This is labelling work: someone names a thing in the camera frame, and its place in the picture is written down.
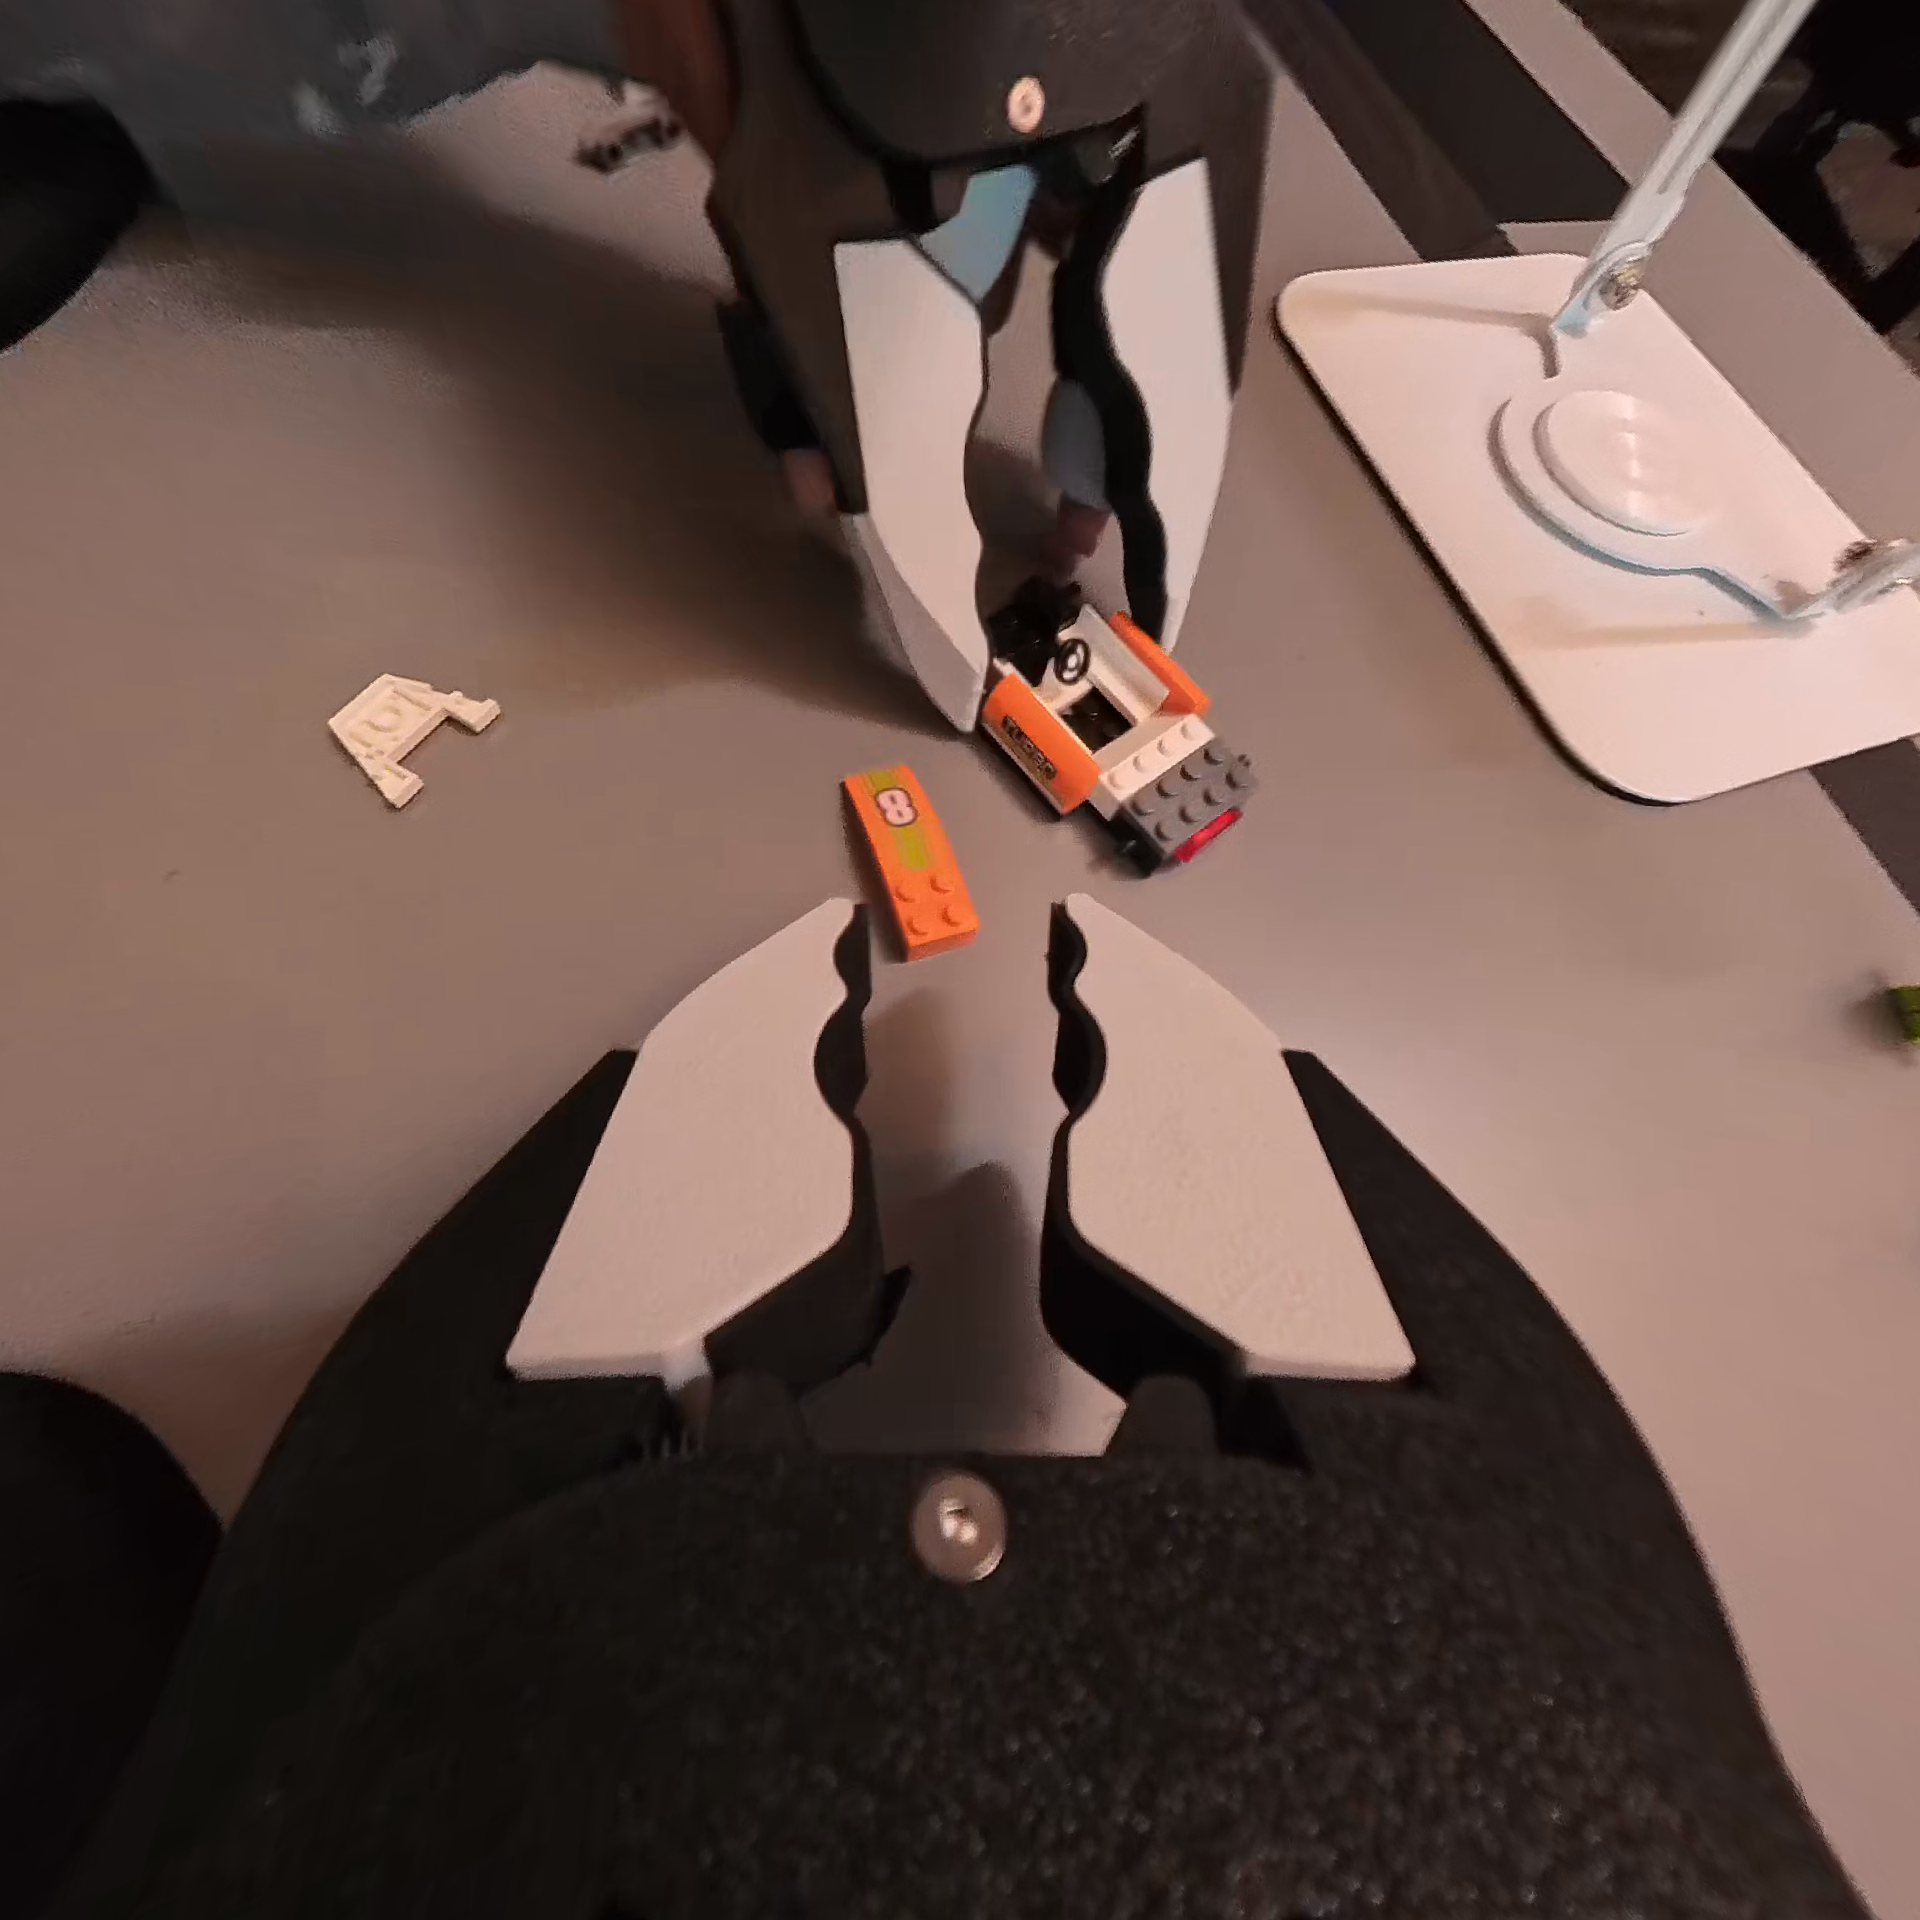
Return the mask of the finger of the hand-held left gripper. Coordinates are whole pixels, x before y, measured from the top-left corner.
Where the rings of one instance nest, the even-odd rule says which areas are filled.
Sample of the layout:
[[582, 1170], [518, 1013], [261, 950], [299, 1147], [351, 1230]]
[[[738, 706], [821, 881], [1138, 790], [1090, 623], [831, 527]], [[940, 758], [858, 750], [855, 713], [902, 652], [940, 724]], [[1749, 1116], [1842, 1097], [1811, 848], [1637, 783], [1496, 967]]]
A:
[[958, 732], [987, 697], [983, 553], [964, 486], [983, 403], [980, 314], [914, 243], [836, 246], [864, 503], [844, 516], [870, 626]]
[[1132, 621], [1180, 637], [1236, 399], [1208, 159], [1093, 188], [1046, 320], [1046, 481], [1067, 507], [1117, 524]]

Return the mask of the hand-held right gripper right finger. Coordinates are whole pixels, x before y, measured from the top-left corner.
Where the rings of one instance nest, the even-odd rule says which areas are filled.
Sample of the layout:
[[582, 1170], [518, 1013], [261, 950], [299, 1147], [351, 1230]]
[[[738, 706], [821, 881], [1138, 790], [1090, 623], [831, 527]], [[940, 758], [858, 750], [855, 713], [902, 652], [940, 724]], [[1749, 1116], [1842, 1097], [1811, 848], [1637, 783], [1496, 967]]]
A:
[[1405, 1380], [1412, 1345], [1272, 1031], [1088, 895], [1052, 909], [1046, 992], [1053, 1345], [1108, 1388]]

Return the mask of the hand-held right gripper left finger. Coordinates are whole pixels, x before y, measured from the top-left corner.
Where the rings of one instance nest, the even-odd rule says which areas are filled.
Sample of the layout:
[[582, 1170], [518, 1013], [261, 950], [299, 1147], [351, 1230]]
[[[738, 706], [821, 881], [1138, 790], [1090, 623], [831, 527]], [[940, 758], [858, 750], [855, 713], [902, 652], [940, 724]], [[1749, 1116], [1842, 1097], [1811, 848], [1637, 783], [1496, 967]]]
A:
[[831, 898], [643, 1038], [507, 1345], [513, 1377], [815, 1388], [873, 1350], [870, 992], [867, 912]]

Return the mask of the orange white lego car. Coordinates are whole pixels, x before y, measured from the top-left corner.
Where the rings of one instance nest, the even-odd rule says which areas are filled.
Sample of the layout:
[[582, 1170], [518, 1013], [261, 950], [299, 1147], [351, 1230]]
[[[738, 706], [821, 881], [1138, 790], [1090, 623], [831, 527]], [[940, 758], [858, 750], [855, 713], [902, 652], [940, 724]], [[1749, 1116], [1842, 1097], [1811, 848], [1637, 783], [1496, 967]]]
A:
[[1122, 611], [1024, 581], [988, 619], [977, 729], [1053, 816], [1103, 823], [1138, 873], [1189, 863], [1244, 816], [1252, 759], [1202, 688]]

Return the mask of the orange printed lego piece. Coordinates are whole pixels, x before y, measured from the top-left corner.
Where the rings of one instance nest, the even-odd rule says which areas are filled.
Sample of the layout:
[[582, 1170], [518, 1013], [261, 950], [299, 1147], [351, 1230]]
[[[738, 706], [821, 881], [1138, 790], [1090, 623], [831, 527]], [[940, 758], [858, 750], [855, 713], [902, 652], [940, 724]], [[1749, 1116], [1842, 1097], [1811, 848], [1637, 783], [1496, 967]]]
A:
[[977, 906], [919, 777], [897, 761], [847, 777], [842, 790], [902, 960], [969, 949], [982, 932]]

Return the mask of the white book stand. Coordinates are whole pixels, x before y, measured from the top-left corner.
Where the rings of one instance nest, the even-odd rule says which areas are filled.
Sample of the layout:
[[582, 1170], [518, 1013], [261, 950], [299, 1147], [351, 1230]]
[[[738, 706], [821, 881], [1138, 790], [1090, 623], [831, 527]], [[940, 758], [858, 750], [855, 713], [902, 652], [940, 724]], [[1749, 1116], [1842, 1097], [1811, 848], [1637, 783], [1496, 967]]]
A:
[[1588, 257], [1294, 278], [1289, 349], [1564, 754], [1692, 804], [1918, 732], [1914, 542], [1865, 540], [1647, 261], [1808, 2], [1746, 6]]

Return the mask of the white wing lego piece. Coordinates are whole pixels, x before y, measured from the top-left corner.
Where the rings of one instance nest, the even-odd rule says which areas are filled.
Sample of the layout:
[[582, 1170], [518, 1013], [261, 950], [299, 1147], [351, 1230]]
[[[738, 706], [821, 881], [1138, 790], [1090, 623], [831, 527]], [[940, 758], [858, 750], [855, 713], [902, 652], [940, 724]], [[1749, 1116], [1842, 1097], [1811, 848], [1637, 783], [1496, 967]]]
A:
[[379, 675], [342, 708], [335, 708], [326, 729], [375, 794], [391, 811], [403, 811], [423, 788], [420, 777], [407, 765], [409, 758], [444, 724], [479, 736], [497, 717], [500, 706], [494, 700], [437, 689], [413, 677]]

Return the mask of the person's left forearm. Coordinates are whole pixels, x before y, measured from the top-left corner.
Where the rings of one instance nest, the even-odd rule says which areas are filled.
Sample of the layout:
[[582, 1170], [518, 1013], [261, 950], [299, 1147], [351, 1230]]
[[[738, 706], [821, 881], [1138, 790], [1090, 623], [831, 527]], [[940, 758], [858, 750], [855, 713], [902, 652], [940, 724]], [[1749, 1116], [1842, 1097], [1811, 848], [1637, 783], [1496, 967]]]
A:
[[174, 6], [179, 53], [251, 133], [318, 141], [397, 127], [554, 65], [636, 79], [619, 8], [600, 2]]

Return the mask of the person's left hand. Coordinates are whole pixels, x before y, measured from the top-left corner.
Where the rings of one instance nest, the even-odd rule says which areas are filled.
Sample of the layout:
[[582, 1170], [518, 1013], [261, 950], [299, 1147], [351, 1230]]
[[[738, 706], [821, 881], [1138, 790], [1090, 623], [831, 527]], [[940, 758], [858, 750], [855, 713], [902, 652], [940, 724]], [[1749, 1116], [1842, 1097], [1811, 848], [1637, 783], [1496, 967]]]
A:
[[715, 2], [612, 2], [622, 75], [651, 87], [686, 136], [721, 159], [733, 130], [734, 64]]

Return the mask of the black textured pad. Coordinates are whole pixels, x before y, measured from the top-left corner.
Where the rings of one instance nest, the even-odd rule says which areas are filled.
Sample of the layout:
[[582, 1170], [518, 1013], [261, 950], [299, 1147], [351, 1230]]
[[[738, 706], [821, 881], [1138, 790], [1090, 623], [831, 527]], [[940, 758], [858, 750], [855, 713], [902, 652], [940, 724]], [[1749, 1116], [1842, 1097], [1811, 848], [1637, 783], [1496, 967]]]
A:
[[144, 1733], [222, 1529], [157, 1435], [3, 1377], [3, 1915], [41, 1915]]

